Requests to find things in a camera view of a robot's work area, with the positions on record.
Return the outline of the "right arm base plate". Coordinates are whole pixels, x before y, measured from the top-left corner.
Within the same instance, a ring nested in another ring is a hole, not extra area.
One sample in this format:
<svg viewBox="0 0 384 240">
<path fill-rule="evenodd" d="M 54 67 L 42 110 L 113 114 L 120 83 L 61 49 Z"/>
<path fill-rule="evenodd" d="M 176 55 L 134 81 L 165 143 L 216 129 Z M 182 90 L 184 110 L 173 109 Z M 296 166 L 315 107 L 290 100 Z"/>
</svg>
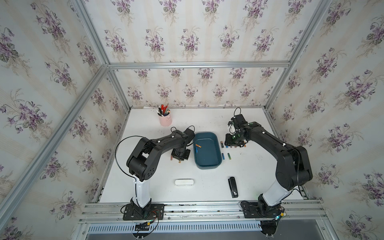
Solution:
<svg viewBox="0 0 384 240">
<path fill-rule="evenodd" d="M 240 203 L 246 219 L 280 219 L 284 216 L 285 209 L 281 205 L 268 206 L 263 201 Z"/>
</svg>

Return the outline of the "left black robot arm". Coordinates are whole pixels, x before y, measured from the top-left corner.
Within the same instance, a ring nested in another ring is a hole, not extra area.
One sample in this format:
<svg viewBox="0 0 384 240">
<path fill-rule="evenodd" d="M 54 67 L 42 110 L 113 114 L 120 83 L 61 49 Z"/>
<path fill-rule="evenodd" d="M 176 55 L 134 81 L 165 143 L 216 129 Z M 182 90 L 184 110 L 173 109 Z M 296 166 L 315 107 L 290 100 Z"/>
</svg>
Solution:
<svg viewBox="0 0 384 240">
<path fill-rule="evenodd" d="M 191 150 L 188 146 L 193 141 L 195 132 L 189 128 L 185 131 L 174 130 L 171 134 L 159 138 L 142 137 L 127 160 L 129 173 L 135 179 L 133 200 L 139 208 L 151 205 L 150 178 L 155 174 L 162 154 L 171 151 L 171 157 L 179 161 L 189 158 Z"/>
</svg>

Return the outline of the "teal plastic storage box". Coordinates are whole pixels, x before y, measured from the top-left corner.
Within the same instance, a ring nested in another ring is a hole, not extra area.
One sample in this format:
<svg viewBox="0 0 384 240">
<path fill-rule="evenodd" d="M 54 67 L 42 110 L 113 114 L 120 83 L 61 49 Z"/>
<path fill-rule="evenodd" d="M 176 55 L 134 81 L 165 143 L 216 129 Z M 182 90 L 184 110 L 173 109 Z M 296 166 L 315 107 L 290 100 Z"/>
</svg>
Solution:
<svg viewBox="0 0 384 240">
<path fill-rule="evenodd" d="M 197 148 L 195 144 L 202 146 L 202 148 Z M 199 169 L 215 169 L 222 163 L 222 153 L 216 134 L 212 132 L 196 133 L 193 147 L 195 163 Z"/>
</svg>

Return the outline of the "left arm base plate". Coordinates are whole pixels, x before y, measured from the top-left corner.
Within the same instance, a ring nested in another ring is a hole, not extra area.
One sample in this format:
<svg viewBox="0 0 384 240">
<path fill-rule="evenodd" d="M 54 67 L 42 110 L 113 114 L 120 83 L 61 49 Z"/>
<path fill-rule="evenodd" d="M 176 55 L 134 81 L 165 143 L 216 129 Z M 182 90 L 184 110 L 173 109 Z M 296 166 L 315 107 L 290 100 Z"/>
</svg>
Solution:
<svg viewBox="0 0 384 240">
<path fill-rule="evenodd" d="M 162 220 L 164 218 L 164 204 L 150 204 L 149 207 L 140 208 L 134 203 L 127 204 L 124 207 L 123 220 L 134 221 L 134 220 Z"/>
</svg>

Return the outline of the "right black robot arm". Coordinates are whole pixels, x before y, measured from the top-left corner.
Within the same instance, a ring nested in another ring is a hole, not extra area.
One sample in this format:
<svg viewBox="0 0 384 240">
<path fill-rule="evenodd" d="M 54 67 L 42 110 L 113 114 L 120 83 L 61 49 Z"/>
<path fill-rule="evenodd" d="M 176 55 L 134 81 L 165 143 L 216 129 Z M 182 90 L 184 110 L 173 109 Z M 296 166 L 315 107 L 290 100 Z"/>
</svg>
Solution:
<svg viewBox="0 0 384 240">
<path fill-rule="evenodd" d="M 266 131 L 256 122 L 228 123 L 225 145 L 244 147 L 248 142 L 255 142 L 270 153 L 277 161 L 275 181 L 261 194 L 261 202 L 268 207 L 275 207 L 284 200 L 295 187 L 302 186 L 313 179 L 313 172 L 307 150 L 287 144 Z"/>
</svg>

